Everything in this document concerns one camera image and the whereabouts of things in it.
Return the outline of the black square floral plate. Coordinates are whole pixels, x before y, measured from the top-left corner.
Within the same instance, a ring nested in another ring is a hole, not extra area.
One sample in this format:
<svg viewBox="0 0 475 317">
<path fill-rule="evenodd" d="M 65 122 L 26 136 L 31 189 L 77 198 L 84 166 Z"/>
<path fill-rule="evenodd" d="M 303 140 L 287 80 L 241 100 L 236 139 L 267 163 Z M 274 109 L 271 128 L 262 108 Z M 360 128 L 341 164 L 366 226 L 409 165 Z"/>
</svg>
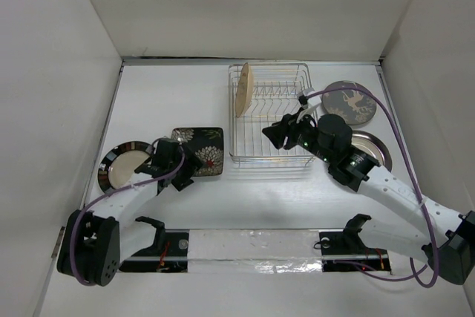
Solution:
<svg viewBox="0 0 475 317">
<path fill-rule="evenodd" d="M 182 127 L 171 132 L 173 140 L 183 143 L 203 166 L 194 174 L 195 177 L 214 177 L 223 172 L 224 134 L 220 127 Z"/>
</svg>

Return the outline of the beige bird-painted plate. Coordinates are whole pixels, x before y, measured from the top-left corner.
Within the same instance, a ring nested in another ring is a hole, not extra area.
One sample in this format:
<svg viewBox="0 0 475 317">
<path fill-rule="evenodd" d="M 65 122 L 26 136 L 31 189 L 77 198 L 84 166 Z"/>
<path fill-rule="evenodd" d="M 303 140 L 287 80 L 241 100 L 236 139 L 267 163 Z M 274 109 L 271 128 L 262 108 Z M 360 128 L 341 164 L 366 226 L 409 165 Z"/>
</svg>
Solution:
<svg viewBox="0 0 475 317">
<path fill-rule="evenodd" d="M 254 90 L 254 74 L 251 65 L 247 62 L 240 72 L 235 95 L 235 116 L 242 117 L 248 110 Z"/>
</svg>

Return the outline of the grey deer-patterned plate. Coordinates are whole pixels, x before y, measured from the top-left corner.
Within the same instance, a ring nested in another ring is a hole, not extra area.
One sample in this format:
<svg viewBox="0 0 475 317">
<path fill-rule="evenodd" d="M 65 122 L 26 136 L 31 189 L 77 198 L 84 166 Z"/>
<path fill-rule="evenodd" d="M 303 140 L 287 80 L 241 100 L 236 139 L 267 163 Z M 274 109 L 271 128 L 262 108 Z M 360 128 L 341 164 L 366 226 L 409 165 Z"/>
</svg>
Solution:
<svg viewBox="0 0 475 317">
<path fill-rule="evenodd" d="M 331 83 L 326 90 L 332 90 L 322 95 L 321 104 L 327 114 L 342 117 L 348 125 L 363 125 L 376 114 L 376 102 L 362 93 L 367 89 L 357 82 L 338 81 Z"/>
</svg>

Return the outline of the bronze-rimmed cream plate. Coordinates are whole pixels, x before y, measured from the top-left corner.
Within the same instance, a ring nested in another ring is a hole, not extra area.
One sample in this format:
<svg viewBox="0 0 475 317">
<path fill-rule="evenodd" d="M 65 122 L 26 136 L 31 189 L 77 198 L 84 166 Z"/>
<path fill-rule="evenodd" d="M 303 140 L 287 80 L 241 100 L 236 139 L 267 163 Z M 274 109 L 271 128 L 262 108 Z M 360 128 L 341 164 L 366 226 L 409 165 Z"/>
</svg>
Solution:
<svg viewBox="0 0 475 317">
<path fill-rule="evenodd" d="M 390 151 L 378 137 L 366 131 L 353 131 L 352 144 L 376 158 L 388 171 L 392 171 L 393 161 Z"/>
</svg>

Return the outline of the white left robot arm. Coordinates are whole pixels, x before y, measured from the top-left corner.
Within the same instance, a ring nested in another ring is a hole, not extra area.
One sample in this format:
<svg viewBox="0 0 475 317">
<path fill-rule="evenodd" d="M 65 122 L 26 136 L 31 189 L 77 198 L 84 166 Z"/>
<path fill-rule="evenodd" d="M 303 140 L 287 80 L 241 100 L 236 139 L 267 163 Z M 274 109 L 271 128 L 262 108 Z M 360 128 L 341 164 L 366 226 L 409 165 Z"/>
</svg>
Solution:
<svg viewBox="0 0 475 317">
<path fill-rule="evenodd" d="M 68 218 L 56 269 L 81 285 L 104 287 L 123 261 L 137 254 L 165 257 L 165 224 L 140 214 L 164 189 L 191 185 L 203 161 L 185 144 L 160 138 L 151 150 L 132 150 L 106 159 L 107 176 L 117 185 Z"/>
</svg>

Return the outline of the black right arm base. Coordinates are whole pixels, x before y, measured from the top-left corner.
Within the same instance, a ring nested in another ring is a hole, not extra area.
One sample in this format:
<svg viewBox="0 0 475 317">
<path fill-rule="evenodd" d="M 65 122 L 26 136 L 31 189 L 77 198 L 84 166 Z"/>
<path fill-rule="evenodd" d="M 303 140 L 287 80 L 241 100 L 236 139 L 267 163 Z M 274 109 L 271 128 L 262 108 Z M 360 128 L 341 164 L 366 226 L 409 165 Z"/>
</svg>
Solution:
<svg viewBox="0 0 475 317">
<path fill-rule="evenodd" d="M 391 272 L 387 250 L 353 242 L 342 230 L 320 231 L 313 249 L 321 253 L 324 272 Z"/>
</svg>

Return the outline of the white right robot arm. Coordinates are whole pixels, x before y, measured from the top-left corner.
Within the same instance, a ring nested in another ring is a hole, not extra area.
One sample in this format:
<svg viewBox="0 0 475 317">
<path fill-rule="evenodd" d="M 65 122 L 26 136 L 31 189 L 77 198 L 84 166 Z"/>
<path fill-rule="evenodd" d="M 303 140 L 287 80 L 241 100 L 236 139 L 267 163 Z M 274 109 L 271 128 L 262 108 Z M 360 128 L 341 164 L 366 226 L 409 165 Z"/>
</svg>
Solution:
<svg viewBox="0 0 475 317">
<path fill-rule="evenodd" d="M 391 174 L 377 159 L 352 144 L 353 131 L 335 114 L 319 120 L 286 114 L 262 130 L 274 147 L 300 146 L 327 164 L 334 181 L 388 208 L 411 226 L 396 234 L 369 215 L 348 221 L 343 244 L 351 252 L 380 247 L 423 261 L 442 279 L 463 285 L 474 268 L 474 212 L 449 209 Z"/>
</svg>

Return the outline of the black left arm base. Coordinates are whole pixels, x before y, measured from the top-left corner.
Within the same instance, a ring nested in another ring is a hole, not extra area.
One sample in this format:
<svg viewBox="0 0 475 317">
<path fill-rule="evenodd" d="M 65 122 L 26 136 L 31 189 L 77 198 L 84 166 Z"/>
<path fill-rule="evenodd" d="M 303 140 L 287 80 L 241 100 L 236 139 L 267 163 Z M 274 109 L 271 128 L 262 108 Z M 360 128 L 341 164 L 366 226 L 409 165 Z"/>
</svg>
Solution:
<svg viewBox="0 0 475 317">
<path fill-rule="evenodd" d="M 189 231 L 167 230 L 159 249 L 147 248 L 134 253 L 121 264 L 120 272 L 188 272 Z"/>
</svg>

